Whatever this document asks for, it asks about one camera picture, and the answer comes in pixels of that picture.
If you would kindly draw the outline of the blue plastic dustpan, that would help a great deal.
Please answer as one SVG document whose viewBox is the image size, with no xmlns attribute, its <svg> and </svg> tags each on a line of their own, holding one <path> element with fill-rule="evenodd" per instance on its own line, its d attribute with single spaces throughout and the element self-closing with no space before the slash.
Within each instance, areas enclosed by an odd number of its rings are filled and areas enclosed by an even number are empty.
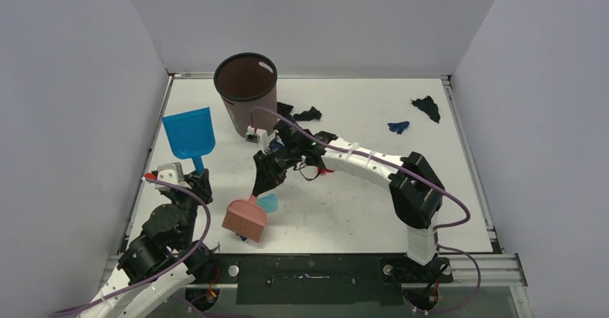
<svg viewBox="0 0 609 318">
<path fill-rule="evenodd" d="M 215 133 L 210 107 L 162 117 L 172 154 L 190 159 L 197 174 L 205 170 L 203 157 L 215 148 Z"/>
</svg>

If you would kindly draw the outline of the pink hand brush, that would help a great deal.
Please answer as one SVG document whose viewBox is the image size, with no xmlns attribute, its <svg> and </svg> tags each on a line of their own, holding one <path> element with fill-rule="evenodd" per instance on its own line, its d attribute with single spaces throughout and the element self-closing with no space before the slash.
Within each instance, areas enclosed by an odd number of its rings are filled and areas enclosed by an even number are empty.
<svg viewBox="0 0 609 318">
<path fill-rule="evenodd" d="M 268 222 L 267 212 L 258 204 L 258 197 L 232 201 L 226 208 L 222 227 L 241 237 L 259 243 Z"/>
</svg>

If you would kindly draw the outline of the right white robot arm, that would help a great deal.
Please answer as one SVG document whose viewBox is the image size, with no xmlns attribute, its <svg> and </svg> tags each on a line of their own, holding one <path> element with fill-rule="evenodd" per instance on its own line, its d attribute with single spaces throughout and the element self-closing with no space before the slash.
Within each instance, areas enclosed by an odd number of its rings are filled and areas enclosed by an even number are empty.
<svg viewBox="0 0 609 318">
<path fill-rule="evenodd" d="M 421 154 L 378 153 L 326 131 L 299 132 L 284 121 L 274 128 L 280 147 L 266 148 L 253 156 L 254 195 L 278 187 L 285 181 L 288 169 L 297 169 L 301 164 L 343 172 L 376 184 L 389 192 L 397 218 L 406 225 L 408 276 L 424 281 L 434 273 L 433 260 L 438 253 L 434 229 L 444 186 Z"/>
</svg>

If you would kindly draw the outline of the light blue paper scrap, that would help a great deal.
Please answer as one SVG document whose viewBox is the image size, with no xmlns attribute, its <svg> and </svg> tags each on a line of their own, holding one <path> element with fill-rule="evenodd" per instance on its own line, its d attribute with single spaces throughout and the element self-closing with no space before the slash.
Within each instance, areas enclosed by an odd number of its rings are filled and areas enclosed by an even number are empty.
<svg viewBox="0 0 609 318">
<path fill-rule="evenodd" d="M 279 209 L 275 194 L 258 197 L 257 203 L 265 212 L 275 212 Z"/>
</svg>

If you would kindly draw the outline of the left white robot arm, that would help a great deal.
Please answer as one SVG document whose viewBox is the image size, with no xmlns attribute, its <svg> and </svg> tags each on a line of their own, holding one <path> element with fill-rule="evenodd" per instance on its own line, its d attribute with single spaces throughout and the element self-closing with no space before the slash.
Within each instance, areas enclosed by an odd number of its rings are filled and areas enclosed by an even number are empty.
<svg viewBox="0 0 609 318">
<path fill-rule="evenodd" d="M 198 208 L 213 201 L 209 171 L 159 168 L 144 178 L 169 202 L 152 211 L 79 317 L 146 317 L 188 284 L 220 277 L 215 250 L 194 237 Z"/>
</svg>

